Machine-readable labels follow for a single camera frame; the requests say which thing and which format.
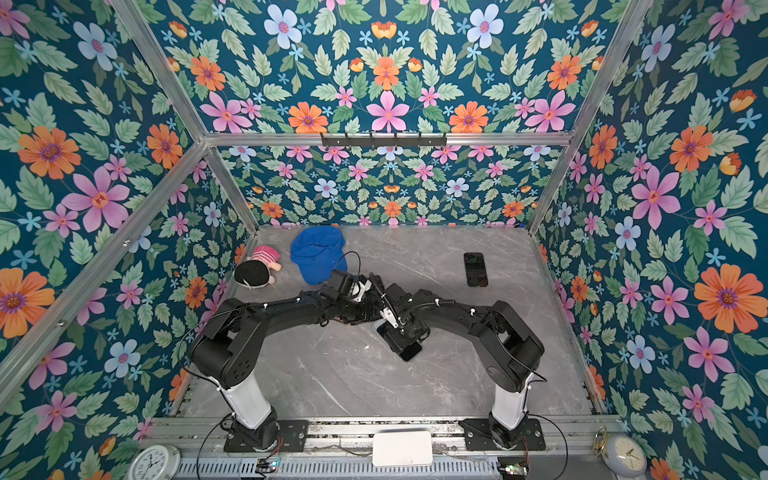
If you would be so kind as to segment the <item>black phone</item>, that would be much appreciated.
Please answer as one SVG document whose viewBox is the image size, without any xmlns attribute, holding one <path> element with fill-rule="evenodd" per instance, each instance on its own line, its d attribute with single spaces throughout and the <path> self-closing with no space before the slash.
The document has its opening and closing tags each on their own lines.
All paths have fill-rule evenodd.
<svg viewBox="0 0 768 480">
<path fill-rule="evenodd" d="M 484 255 L 480 252 L 463 254 L 466 282 L 469 287 L 483 288 L 489 285 Z"/>
<path fill-rule="evenodd" d="M 422 351 L 420 336 L 406 328 L 395 328 L 384 321 L 376 328 L 376 333 L 384 340 L 390 350 L 404 362 L 411 361 Z"/>
</svg>

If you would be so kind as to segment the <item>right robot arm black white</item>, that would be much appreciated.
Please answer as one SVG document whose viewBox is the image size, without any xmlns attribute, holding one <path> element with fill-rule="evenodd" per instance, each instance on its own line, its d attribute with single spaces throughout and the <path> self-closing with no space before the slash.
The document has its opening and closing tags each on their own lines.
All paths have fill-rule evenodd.
<svg viewBox="0 0 768 480">
<path fill-rule="evenodd" d="M 541 378 L 537 369 L 545 348 L 509 304 L 472 306 L 424 289 L 411 295 L 393 284 L 382 294 L 381 315 L 377 333 L 405 362 L 422 351 L 432 328 L 470 341 L 495 384 L 489 438 L 503 450 L 522 441 L 530 385 Z"/>
</svg>

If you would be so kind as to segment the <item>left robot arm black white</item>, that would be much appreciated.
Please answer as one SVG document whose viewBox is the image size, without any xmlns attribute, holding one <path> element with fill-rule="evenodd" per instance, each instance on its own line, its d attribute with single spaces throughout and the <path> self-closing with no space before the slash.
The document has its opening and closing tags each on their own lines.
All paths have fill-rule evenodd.
<svg viewBox="0 0 768 480">
<path fill-rule="evenodd" d="M 278 443 L 275 408 L 258 385 L 255 367 L 268 336 L 302 325 L 377 321 L 387 307 L 379 276 L 335 270 L 317 290 L 291 298 L 246 303 L 224 301 L 188 351 L 199 374 L 213 382 L 231 410 L 227 451 L 267 451 Z"/>
</svg>

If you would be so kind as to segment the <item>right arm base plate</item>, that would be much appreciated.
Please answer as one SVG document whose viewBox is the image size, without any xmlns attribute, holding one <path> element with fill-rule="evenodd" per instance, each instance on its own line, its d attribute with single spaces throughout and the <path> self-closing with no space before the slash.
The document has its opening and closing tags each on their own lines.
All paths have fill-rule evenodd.
<svg viewBox="0 0 768 480">
<path fill-rule="evenodd" d="M 466 418 L 458 422 L 464 431 L 465 448 L 469 451 L 544 451 L 546 442 L 541 424 L 536 419 L 524 417 L 513 428 L 504 427 L 492 416 Z"/>
</svg>

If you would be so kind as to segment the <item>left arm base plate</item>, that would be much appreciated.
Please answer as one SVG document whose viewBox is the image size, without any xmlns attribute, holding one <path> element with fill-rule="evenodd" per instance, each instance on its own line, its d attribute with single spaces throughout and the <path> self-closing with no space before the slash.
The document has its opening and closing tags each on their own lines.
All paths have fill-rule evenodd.
<svg viewBox="0 0 768 480">
<path fill-rule="evenodd" d="M 257 429 L 248 429 L 237 421 L 225 426 L 227 453 L 302 452 L 308 438 L 307 420 L 267 420 Z"/>
</svg>

